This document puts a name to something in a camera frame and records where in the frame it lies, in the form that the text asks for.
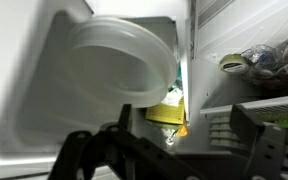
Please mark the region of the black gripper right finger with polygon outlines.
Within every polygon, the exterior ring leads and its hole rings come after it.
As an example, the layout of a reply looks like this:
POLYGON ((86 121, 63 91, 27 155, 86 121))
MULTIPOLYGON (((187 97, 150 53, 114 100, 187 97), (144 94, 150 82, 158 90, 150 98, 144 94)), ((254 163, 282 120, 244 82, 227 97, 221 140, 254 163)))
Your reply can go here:
POLYGON ((288 180, 288 131, 258 120, 243 105, 232 106, 230 128, 250 151, 246 180, 288 180))

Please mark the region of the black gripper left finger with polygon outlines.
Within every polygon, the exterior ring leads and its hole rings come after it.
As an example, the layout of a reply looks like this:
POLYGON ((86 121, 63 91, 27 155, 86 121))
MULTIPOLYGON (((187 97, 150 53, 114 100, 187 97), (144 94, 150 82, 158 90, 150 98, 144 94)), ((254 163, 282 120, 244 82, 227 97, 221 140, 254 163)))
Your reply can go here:
POLYGON ((98 133, 69 134, 47 180, 92 180, 108 166, 121 180, 183 180, 181 163, 146 138, 130 132, 132 106, 122 107, 118 122, 98 133))

